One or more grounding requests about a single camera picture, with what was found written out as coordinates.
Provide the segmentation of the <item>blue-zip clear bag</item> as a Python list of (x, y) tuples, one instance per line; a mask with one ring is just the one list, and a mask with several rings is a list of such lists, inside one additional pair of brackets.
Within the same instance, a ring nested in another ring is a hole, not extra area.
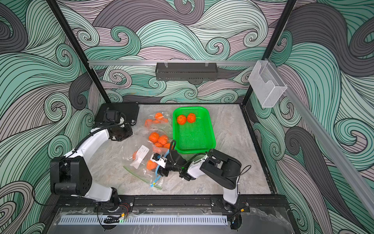
[(161, 166), (156, 162), (168, 152), (168, 149), (154, 145), (143, 136), (131, 136), (124, 140), (121, 148), (121, 163), (133, 176), (150, 187), (161, 190), (162, 177), (156, 172)]

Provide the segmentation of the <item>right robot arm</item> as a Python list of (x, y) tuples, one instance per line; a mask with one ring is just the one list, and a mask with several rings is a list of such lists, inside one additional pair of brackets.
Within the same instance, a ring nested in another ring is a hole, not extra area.
[(170, 172), (178, 172), (179, 177), (191, 181), (208, 176), (223, 188), (223, 207), (232, 212), (239, 197), (239, 179), (244, 173), (242, 164), (235, 158), (216, 149), (197, 153), (189, 160), (184, 159), (176, 150), (173, 140), (164, 155), (154, 153), (147, 169), (155, 172), (158, 178), (167, 177)]

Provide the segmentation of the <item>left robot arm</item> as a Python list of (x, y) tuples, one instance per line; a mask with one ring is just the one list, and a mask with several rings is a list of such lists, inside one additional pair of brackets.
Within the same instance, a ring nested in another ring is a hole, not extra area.
[(83, 197), (96, 202), (113, 203), (113, 210), (120, 204), (117, 189), (93, 181), (87, 163), (100, 146), (108, 141), (123, 141), (133, 135), (125, 114), (107, 109), (103, 120), (81, 140), (70, 153), (50, 162), (50, 188), (52, 194)]

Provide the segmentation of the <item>orange taken out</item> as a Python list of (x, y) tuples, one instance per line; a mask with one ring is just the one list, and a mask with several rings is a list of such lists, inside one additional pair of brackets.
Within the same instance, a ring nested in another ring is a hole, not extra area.
[(179, 116), (177, 117), (177, 123), (178, 123), (179, 125), (184, 125), (184, 124), (186, 124), (186, 122), (187, 122), (187, 117), (186, 117), (186, 116), (184, 116), (184, 115), (179, 115)]
[(193, 113), (188, 114), (187, 121), (189, 123), (195, 123), (196, 122), (196, 115)]

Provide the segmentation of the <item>green-zip clear bag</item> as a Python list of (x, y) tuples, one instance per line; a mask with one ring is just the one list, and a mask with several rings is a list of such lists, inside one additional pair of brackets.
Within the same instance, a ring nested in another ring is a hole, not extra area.
[(163, 179), (156, 172), (148, 170), (146, 166), (140, 166), (138, 169), (135, 169), (132, 166), (125, 165), (123, 168), (131, 175), (146, 183), (149, 187), (162, 190)]

